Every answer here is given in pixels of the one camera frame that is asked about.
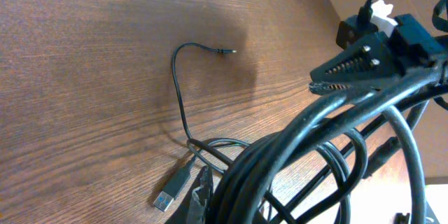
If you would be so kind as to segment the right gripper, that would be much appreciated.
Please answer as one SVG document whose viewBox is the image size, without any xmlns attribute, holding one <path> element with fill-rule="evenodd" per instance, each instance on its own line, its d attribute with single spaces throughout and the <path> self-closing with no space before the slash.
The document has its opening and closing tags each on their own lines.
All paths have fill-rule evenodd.
<svg viewBox="0 0 448 224">
<path fill-rule="evenodd" d="M 447 62 L 447 49 L 414 16 L 398 15 L 393 21 L 311 71 L 309 91 L 319 96 L 349 89 L 380 91 L 411 69 Z"/>
</svg>

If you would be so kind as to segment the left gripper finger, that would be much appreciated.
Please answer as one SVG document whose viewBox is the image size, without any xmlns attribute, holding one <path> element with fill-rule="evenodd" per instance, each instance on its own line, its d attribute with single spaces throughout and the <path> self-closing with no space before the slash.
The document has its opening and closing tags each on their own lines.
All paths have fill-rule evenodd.
<svg viewBox="0 0 448 224">
<path fill-rule="evenodd" d="M 213 193 L 212 170 L 210 166 L 204 166 L 178 209 L 165 224 L 205 224 Z"/>
</svg>

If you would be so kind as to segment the black USB cable thick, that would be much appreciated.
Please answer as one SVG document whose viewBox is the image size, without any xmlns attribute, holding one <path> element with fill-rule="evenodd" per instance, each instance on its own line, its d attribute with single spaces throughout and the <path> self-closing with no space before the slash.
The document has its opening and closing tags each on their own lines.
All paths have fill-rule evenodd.
<svg viewBox="0 0 448 224">
<path fill-rule="evenodd" d="M 206 212 L 206 223 L 307 223 L 337 207 L 337 223 L 351 218 L 350 194 L 359 181 L 402 149 L 412 193 L 411 223 L 423 223 L 424 173 L 414 135 L 424 104 L 447 92 L 447 77 L 425 69 L 377 94 L 344 90 L 320 98 L 284 130 L 246 143 L 217 138 L 187 141 L 195 159 L 210 153 L 227 165 Z M 275 174 L 309 151 L 326 166 L 287 204 L 273 196 Z"/>
</svg>

